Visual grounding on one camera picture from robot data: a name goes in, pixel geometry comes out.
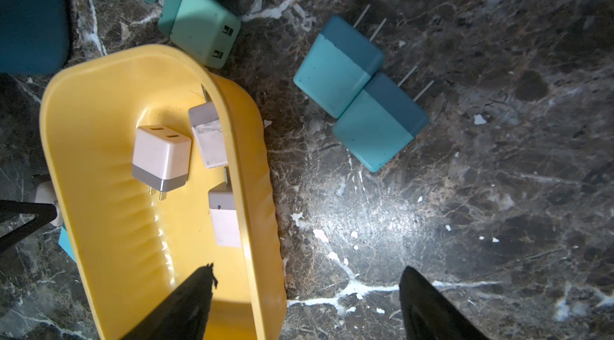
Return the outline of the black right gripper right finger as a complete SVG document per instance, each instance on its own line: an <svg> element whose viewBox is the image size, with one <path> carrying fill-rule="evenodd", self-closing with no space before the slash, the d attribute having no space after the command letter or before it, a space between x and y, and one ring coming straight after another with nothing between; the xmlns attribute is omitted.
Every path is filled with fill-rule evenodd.
<svg viewBox="0 0 614 340"><path fill-rule="evenodd" d="M419 271L406 267L399 284L407 339L486 339Z"/></svg>

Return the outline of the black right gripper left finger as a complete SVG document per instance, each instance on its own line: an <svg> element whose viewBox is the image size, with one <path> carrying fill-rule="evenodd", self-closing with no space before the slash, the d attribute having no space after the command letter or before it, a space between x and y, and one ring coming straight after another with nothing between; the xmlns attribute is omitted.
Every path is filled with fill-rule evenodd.
<svg viewBox="0 0 614 340"><path fill-rule="evenodd" d="M124 339L202 339L217 287L214 265L194 271Z"/></svg>

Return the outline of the blue teal plug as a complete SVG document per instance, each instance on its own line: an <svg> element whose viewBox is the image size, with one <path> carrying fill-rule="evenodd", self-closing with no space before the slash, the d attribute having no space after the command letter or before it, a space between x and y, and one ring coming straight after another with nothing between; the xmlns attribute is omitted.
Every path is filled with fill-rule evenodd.
<svg viewBox="0 0 614 340"><path fill-rule="evenodd" d="M382 67L385 55L339 16L326 23L294 76L294 84L339 118Z"/></svg>
<svg viewBox="0 0 614 340"><path fill-rule="evenodd" d="M74 254L73 248L70 243L70 238L69 238L67 229L64 226L61 226L61 231L60 231L60 236L59 236L59 246L75 262L75 254Z"/></svg>
<svg viewBox="0 0 614 340"><path fill-rule="evenodd" d="M429 123L425 110L385 73L376 73L333 126L370 172L378 172Z"/></svg>

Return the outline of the beige plug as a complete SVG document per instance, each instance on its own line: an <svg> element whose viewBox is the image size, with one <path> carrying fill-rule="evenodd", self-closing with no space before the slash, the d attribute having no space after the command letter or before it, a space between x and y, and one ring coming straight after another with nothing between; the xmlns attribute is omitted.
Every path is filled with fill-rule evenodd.
<svg viewBox="0 0 614 340"><path fill-rule="evenodd" d="M188 178L192 140L163 125L136 129L132 158L132 176L146 184L149 195L158 192L166 199L168 192L183 187Z"/></svg>
<svg viewBox="0 0 614 340"><path fill-rule="evenodd" d="M208 169L228 164L222 123L214 102L201 85L206 103L188 111L193 136L197 142L203 163Z"/></svg>
<svg viewBox="0 0 614 340"><path fill-rule="evenodd" d="M241 248L241 231L228 166L224 167L224 176L224 182L208 193L214 237L220 247Z"/></svg>

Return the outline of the teal storage box left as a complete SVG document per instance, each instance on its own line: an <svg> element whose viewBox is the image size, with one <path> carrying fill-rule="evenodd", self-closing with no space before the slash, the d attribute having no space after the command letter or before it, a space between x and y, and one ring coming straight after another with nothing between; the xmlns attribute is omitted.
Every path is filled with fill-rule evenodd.
<svg viewBox="0 0 614 340"><path fill-rule="evenodd" d="M2 73L55 73L69 51L67 0L1 0Z"/></svg>

